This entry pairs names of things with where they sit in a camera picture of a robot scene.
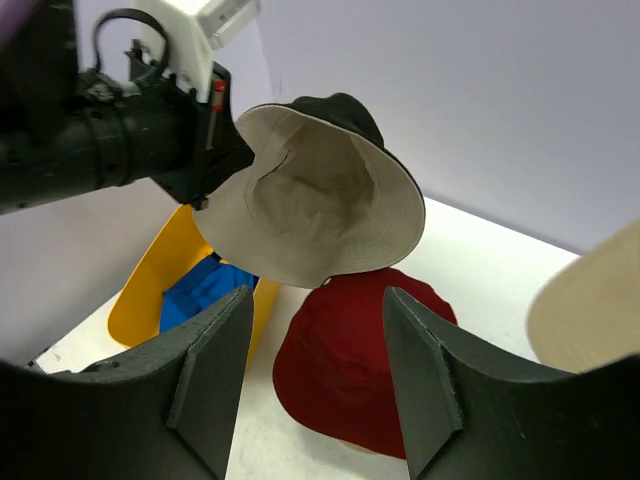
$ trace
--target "blue object in yellow bin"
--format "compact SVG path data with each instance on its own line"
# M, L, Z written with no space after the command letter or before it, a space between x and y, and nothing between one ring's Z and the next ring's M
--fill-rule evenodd
M186 322L234 288L247 285L254 290L257 283L258 277L255 275L221 263L215 253L207 255L164 292L160 333Z

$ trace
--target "black cable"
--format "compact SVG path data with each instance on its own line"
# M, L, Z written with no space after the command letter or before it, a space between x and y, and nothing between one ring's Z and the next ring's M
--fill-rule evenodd
M97 75L100 74L102 70L102 56L100 55L100 48L98 45L98 36L100 34L100 29L109 21L116 19L135 20L137 22L143 23L158 32L158 34L164 40L164 49L162 51L162 57L160 58L160 61L155 65L152 65L152 68L149 68L138 78L133 79L133 83L138 85L140 88L144 88L153 84L155 81L162 77L162 74L169 66L169 56L171 54L169 36L167 35L167 32L165 32L162 24L158 22L158 20L156 20L148 13L136 8L119 8L116 10L111 10L105 13L96 22L93 27L93 50L96 56L96 63L91 69L92 72Z

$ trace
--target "wall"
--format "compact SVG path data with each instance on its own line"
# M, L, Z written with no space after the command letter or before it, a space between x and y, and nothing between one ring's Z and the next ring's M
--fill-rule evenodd
M640 214L640 3L263 0L274 95L347 91L424 192L582 252Z
M91 26L119 0L76 1L83 66L93 62ZM110 23L101 34L107 73L125 79L123 52L138 26ZM257 26L216 59L234 75L234 114L271 100ZM176 208L140 181L0 217L0 357L25 363L115 294Z

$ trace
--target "table surface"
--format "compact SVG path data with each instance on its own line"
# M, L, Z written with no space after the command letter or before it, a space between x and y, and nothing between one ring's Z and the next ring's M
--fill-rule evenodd
M536 360L526 336L536 292L576 255L427 199L427 226L397 268L432 285L451 303L459 325ZM271 381L275 355L308 290L282 287L243 386L227 479L406 479L406 463L362 453L297 424L280 406ZM120 353L106 322L117 296L42 354L48 373L80 371Z

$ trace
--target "red hat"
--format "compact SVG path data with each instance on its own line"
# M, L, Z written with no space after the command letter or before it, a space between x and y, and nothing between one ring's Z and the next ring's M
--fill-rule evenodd
M313 290L291 320L273 383L284 409L305 427L404 459L382 322L389 286L457 324L433 288L393 268L336 276Z

